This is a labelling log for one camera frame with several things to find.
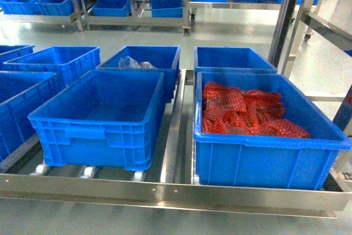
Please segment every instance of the stainless steel shelf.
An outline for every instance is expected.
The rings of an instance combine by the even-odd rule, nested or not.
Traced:
[[[0,13],[0,21],[30,22],[59,25],[73,24],[78,18],[79,16],[76,13],[72,13],[70,16],[10,15]]]
[[[187,172],[192,173],[191,184],[185,181],[175,183],[177,164],[186,163],[186,160],[177,159],[177,153],[178,147],[186,147],[180,140],[182,105],[185,85],[193,84],[193,73],[190,70],[180,71],[165,150],[162,157],[154,159],[154,162],[162,161],[158,181],[145,180],[149,171],[135,172],[132,178],[119,178],[114,174],[113,179],[108,179],[98,173],[107,168],[86,166],[70,166],[76,175],[62,176],[58,172],[68,166],[46,168],[41,165],[40,144],[33,136],[0,163],[3,171],[0,174],[0,197],[324,218],[334,218],[333,211],[345,208],[352,192],[333,170],[324,190],[319,191],[199,185],[195,181],[196,161],[193,156],[189,159],[193,161],[191,172]],[[189,156],[195,154],[194,147],[188,149],[191,150]],[[30,163],[34,165],[34,158],[39,161],[35,174],[23,174],[23,168]]]
[[[278,3],[211,3],[211,2],[189,2],[190,8],[222,8],[222,9],[256,9],[256,10],[280,10]]]
[[[171,26],[182,27],[182,18],[152,18],[152,17],[96,17],[89,15],[90,25],[126,25],[126,26]]]

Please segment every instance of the caster wheel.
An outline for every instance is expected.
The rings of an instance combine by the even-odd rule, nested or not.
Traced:
[[[183,36],[189,36],[189,29],[184,29]]]
[[[304,41],[308,41],[308,40],[310,39],[310,36],[311,36],[311,35],[306,34],[306,35],[304,36]]]

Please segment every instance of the plastic bag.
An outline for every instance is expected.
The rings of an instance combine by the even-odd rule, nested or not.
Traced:
[[[135,59],[129,56],[126,56],[119,60],[119,68],[140,69],[141,67],[139,66],[139,63]]]
[[[141,62],[140,67],[141,69],[156,69],[156,67],[152,65],[150,62]]]

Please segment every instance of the crate handle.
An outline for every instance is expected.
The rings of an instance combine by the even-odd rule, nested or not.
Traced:
[[[65,136],[78,139],[105,139],[105,128],[78,128],[65,129]]]

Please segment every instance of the floor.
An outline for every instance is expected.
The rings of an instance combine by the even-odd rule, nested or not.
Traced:
[[[351,4],[324,0],[320,15],[351,33]],[[277,11],[198,9],[189,37],[177,28],[95,27],[80,33],[72,26],[2,22],[0,42],[32,43],[35,51],[54,45],[100,46],[102,61],[124,45],[180,45],[180,67],[192,69],[194,46],[250,46],[267,57],[277,16]],[[314,34],[300,47],[290,79],[304,93],[344,94],[352,83],[352,60]],[[330,119],[339,107],[316,105]],[[191,107],[185,111],[191,114]],[[221,234],[351,234],[352,202],[337,215],[337,220],[326,220],[0,199],[0,235],[219,234],[219,227]]]

